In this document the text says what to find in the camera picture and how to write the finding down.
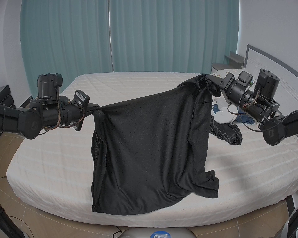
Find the blue sticker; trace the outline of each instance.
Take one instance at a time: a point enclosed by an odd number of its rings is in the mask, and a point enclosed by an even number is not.
[[[169,233],[167,233],[166,231],[157,231],[154,232],[150,238],[172,238],[171,235]]]

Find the headboard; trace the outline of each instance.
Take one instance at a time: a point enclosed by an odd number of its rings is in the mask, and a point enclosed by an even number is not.
[[[260,69],[270,70],[280,82],[274,99],[280,104],[279,110],[284,115],[298,109],[298,72],[274,56],[247,45],[244,67],[258,79]]]

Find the mattress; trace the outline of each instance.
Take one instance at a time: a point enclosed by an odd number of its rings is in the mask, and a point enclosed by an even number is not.
[[[101,106],[176,87],[192,73],[127,72],[85,74],[61,95],[76,89]],[[93,116],[82,130],[55,129],[34,140],[25,139],[14,155],[7,179],[24,202],[46,212],[80,222],[132,227],[188,227],[222,222],[275,204],[298,190],[298,143],[289,137],[276,146],[262,133],[242,124],[242,145],[229,145],[209,135],[206,171],[219,178],[217,199],[191,193],[177,204],[151,213],[115,216],[91,211]]]

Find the crumpled black clothing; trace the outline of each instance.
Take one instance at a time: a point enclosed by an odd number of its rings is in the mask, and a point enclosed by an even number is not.
[[[143,214],[191,192],[218,197],[214,170],[205,172],[212,95],[199,75],[177,88],[103,106],[94,113],[92,211]]]
[[[230,123],[217,123],[213,116],[211,116],[210,133],[221,140],[225,140],[230,145],[241,145],[242,134],[238,126]]]

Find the teal curtain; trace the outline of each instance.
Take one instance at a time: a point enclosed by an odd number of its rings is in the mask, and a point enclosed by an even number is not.
[[[112,72],[108,0],[23,0],[21,47],[28,83],[60,73],[64,90],[85,73]]]
[[[238,26],[239,0],[110,0],[114,72],[210,73]]]

